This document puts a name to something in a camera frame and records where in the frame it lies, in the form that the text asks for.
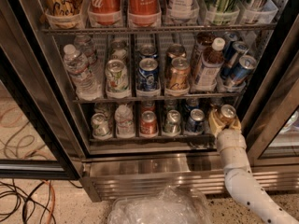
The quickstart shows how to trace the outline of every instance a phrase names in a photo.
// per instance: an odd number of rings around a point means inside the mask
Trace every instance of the clear plastic bag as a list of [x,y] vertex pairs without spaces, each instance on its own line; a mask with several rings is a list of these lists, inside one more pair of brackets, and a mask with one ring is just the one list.
[[205,195],[199,190],[167,187],[157,196],[114,202],[108,224],[211,224]]

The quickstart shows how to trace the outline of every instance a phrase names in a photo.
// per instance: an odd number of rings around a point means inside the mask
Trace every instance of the bottle cap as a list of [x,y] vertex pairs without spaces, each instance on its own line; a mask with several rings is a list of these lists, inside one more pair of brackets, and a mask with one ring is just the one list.
[[73,53],[75,53],[75,51],[76,51],[76,48],[72,44],[68,44],[68,45],[64,46],[65,54],[73,54]]
[[219,51],[219,50],[223,50],[224,45],[225,45],[224,39],[217,37],[213,41],[212,48],[214,50]]

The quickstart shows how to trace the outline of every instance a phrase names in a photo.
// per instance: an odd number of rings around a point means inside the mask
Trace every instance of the speckled floor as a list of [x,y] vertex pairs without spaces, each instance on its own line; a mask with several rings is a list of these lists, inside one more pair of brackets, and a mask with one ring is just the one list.
[[[2,182],[11,183],[10,179],[0,179]],[[40,183],[38,180],[19,180],[15,181],[16,185],[29,193]],[[54,216],[56,223],[72,223],[72,224],[106,224],[107,217],[112,209],[113,202],[103,201],[100,203],[92,203],[83,189],[77,189],[68,181],[53,181],[52,185],[55,190],[55,209]],[[47,203],[49,188],[42,186],[33,198],[37,202]],[[293,217],[299,220],[299,190],[298,191],[281,191],[270,193],[273,200],[279,204],[284,210],[289,212]],[[237,204],[232,198],[226,195],[208,195],[207,201],[210,209],[212,222],[215,224],[222,223],[244,223],[244,224],[260,224],[263,223],[260,218],[254,215],[248,208]],[[15,197],[6,197],[0,200],[0,213],[12,210],[16,202]],[[22,223],[21,207],[4,224]],[[28,224],[39,223],[43,209],[38,207]],[[46,223],[47,213],[43,218]]]

